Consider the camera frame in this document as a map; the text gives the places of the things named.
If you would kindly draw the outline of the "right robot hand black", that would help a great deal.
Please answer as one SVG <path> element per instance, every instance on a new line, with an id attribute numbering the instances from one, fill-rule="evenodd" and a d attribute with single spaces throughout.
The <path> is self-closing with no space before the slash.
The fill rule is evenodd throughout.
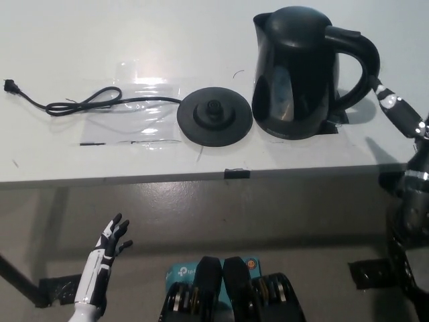
<path id="1" fill-rule="evenodd" d="M 407 163 L 405 175 L 428 181 L 428 119 L 423 120 L 406 100 L 385 87 L 377 77 L 370 76 L 369 85 L 385 116 L 416 144 L 416 153 Z"/>

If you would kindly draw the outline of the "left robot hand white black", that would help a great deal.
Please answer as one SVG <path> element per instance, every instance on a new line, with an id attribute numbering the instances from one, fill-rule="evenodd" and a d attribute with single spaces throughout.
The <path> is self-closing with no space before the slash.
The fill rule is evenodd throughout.
<path id="1" fill-rule="evenodd" d="M 105 304 L 115 258 L 124 249 L 133 245 L 131 240 L 120 243 L 129 226 L 129 220 L 121 220 L 121 213 L 110 220 L 88 255 L 76 292 L 75 303 L 93 305 L 96 308 Z"/>

